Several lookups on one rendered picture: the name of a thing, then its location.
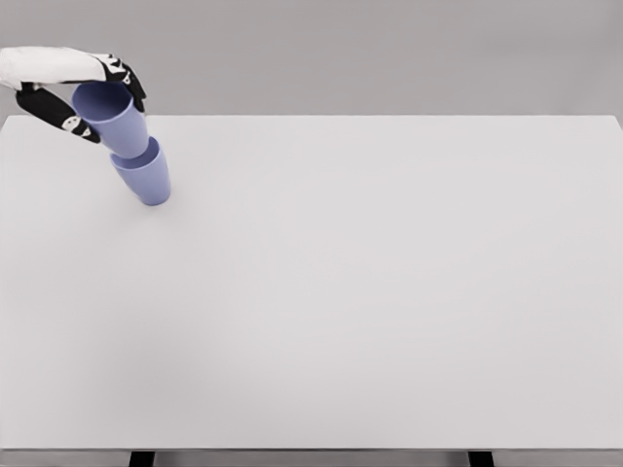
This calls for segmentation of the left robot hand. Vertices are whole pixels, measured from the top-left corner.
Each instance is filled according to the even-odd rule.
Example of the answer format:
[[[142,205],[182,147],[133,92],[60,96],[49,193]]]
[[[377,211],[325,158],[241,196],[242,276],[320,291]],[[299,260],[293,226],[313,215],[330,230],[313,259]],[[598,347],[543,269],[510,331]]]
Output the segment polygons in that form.
[[[145,112],[146,92],[129,64],[114,54],[89,53],[69,47],[19,46],[0,48],[0,86],[15,92],[18,106],[58,129],[93,144],[101,137],[47,85],[121,83],[134,108]]]

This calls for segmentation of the lavender plastic cup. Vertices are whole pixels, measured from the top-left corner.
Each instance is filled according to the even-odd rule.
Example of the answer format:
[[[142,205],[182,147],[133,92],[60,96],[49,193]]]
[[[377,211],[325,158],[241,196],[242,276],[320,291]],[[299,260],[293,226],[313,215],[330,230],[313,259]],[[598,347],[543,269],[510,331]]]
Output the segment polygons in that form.
[[[168,164],[159,141],[150,136],[147,149],[138,157],[127,159],[110,154],[110,161],[128,189],[144,204],[166,202],[171,194]]]
[[[148,148],[145,118],[134,105],[122,83],[82,83],[74,89],[71,102],[77,114],[100,136],[115,155],[134,159]]]

